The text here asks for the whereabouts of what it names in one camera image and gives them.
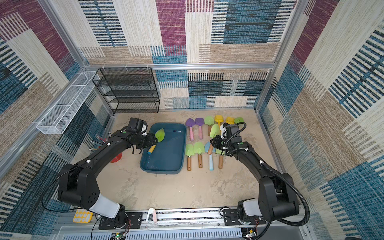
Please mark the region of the yellow shovel wooden handle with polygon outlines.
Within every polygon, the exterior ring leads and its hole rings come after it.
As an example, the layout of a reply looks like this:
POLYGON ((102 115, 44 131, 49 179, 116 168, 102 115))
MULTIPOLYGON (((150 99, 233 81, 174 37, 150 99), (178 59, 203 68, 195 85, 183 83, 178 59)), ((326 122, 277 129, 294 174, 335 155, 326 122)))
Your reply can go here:
POLYGON ((227 117, 225 120, 225 123, 228 125, 234 125, 235 124, 235 118, 233 117, 227 117))

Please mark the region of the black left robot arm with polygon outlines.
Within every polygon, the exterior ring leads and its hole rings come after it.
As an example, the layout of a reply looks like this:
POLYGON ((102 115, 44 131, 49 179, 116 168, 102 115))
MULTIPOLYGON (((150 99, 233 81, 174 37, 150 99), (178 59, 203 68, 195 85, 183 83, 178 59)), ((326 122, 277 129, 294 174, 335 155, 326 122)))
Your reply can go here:
POLYGON ((59 177, 58 200, 101 215, 122 227, 128 217, 125 207, 104 197, 99 189, 97 177, 120 153, 131 147, 142 150, 158 143, 153 133, 145 136, 130 131, 116 131, 108 143, 76 164, 62 167, 59 177))

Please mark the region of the green shovel yellow handle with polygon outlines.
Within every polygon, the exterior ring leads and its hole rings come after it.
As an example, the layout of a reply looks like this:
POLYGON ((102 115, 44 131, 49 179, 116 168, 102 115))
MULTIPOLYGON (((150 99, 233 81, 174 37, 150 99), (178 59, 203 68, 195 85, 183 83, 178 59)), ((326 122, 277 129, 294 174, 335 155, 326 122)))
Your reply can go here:
POLYGON ((235 118, 234 123, 235 125, 244 123, 244 119, 242 117, 235 118))

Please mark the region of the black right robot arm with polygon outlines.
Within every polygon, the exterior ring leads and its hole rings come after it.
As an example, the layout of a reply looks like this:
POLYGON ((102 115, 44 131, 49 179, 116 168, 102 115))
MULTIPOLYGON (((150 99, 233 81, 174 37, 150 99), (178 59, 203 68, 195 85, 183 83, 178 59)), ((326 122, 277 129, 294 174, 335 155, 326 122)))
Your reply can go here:
POLYGON ((210 140, 210 143, 213 148, 223 151, 225 156, 235 157, 254 175, 259 182, 259 209, 266 221, 279 221, 293 227, 301 227, 308 223, 309 205, 288 173, 282 174, 272 168, 248 142, 227 143, 217 136, 210 140), (299 222, 286 220, 285 218, 299 214, 299 201, 302 202, 305 210, 303 219, 299 222))

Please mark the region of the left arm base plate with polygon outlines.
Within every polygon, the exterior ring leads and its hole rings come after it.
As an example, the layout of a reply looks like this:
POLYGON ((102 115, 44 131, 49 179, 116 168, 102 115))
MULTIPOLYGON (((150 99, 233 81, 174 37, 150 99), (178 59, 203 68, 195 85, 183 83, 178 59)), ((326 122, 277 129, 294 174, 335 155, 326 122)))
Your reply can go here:
POLYGON ((118 214, 115 218, 101 216, 99 230, 128 230, 139 229, 142 223, 142 212, 126 212, 118 214))

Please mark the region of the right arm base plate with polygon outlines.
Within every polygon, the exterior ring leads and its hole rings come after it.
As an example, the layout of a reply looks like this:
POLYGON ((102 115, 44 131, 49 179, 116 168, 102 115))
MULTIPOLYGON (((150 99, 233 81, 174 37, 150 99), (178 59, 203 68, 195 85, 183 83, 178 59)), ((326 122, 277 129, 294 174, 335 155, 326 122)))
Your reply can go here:
POLYGON ((267 223, 262 216, 245 216, 240 218, 235 209, 224 208, 220 210, 220 215, 224 218, 226 226, 265 225, 267 223))

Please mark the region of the light blue shovel white handle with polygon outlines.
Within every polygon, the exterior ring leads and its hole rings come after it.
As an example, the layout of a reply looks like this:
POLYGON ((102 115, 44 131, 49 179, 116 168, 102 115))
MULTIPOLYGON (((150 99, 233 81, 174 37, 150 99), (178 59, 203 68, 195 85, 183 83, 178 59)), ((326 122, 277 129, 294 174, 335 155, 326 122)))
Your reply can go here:
POLYGON ((213 171, 214 170, 214 161, 213 161, 212 153, 214 152, 214 148, 211 145, 211 143, 208 142, 205 144, 205 152, 209 156, 209 170, 213 171))

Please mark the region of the purple shovel pink handle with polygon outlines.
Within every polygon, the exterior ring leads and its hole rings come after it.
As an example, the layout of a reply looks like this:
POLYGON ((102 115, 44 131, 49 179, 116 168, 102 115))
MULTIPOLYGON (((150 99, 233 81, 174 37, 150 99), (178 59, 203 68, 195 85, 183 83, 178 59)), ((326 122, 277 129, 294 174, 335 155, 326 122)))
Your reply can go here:
POLYGON ((202 126, 205 124, 205 120, 204 120, 204 118, 196 118, 195 123, 196 123, 196 125, 199 126, 199 139, 202 140, 203 139, 202 126))
POLYGON ((194 141, 195 138, 194 138, 194 131, 193 131, 193 126, 195 125, 195 120, 193 120, 192 118, 189 118, 186 120, 186 126, 189 127, 189 130, 190 130, 190 141, 194 141))

